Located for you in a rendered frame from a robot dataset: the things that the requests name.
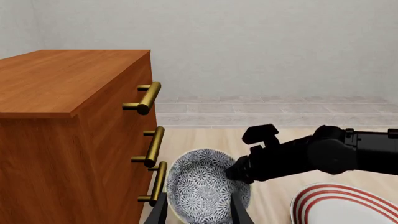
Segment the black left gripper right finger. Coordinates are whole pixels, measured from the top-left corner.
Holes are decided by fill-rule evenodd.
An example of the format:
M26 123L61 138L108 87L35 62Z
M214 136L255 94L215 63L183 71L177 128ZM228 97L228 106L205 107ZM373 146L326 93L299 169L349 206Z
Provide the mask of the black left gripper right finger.
M239 194L231 195L231 217L233 224L254 224L247 213Z

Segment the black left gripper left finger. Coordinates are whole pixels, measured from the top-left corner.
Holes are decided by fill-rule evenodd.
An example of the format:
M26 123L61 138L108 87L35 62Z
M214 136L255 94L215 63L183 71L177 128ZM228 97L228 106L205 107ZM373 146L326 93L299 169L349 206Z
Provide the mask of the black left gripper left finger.
M144 224L165 224L167 218L168 200L167 194L162 192L155 206L145 220Z

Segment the blue-white patterned bowl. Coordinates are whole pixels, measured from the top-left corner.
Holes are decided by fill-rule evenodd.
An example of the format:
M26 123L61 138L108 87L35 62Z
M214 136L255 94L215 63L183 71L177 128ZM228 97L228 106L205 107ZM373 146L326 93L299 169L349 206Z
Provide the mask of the blue-white patterned bowl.
M166 192L171 209L186 224L233 224L230 201L237 193L247 208L251 186L229 180L225 170L236 160L214 149L182 154L171 166Z

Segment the white plate with red rings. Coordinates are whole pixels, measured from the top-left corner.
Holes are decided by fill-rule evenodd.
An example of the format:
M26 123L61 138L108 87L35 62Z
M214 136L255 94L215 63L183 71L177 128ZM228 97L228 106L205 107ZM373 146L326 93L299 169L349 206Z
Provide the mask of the white plate with red rings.
M398 205L345 184L316 183L290 203L291 224L398 224Z

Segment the brown wooden cabinet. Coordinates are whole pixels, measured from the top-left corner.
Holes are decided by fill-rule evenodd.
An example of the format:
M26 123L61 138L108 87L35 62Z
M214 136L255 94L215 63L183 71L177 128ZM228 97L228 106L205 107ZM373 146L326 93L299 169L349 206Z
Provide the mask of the brown wooden cabinet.
M39 50L0 60L0 224L116 224L123 103L149 50Z

